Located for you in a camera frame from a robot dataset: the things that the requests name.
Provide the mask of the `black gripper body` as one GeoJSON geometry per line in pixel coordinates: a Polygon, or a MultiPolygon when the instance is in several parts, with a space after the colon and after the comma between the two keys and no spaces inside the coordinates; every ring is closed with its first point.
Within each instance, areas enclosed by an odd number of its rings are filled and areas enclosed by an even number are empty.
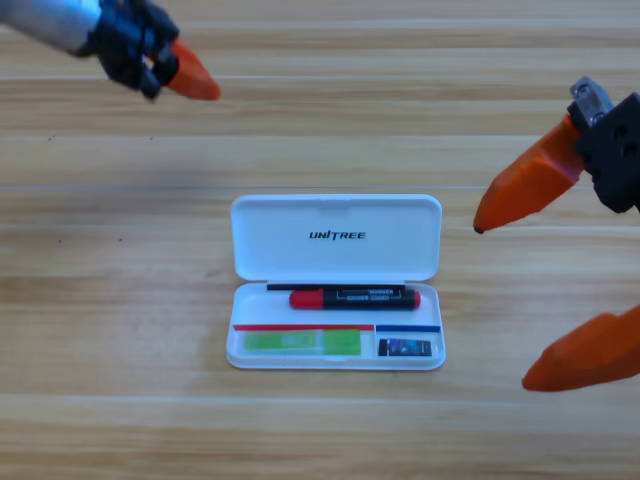
{"type": "Polygon", "coordinates": [[[97,25],[87,34],[84,57],[96,57],[108,78],[154,99],[178,72],[172,44],[179,28],[151,1],[100,1],[97,25]]]}
{"type": "Polygon", "coordinates": [[[591,176],[594,191],[610,210],[639,207],[639,94],[614,104],[588,76],[571,86],[567,108],[578,130],[574,150],[591,176]]]}

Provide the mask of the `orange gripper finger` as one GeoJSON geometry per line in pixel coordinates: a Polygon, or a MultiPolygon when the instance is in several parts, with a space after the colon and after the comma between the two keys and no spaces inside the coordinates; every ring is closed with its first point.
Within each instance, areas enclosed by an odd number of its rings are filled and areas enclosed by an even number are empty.
{"type": "Polygon", "coordinates": [[[639,374],[639,308],[602,313],[546,347],[521,384],[536,392],[561,392],[639,374]]]}
{"type": "Polygon", "coordinates": [[[566,115],[500,172],[479,203],[474,230],[484,233],[538,213],[571,189],[584,169],[574,150],[579,136],[566,115]]]}
{"type": "Polygon", "coordinates": [[[187,98],[217,100],[221,89],[196,54],[179,39],[172,42],[171,51],[177,57],[178,66],[167,87],[187,98]]]}

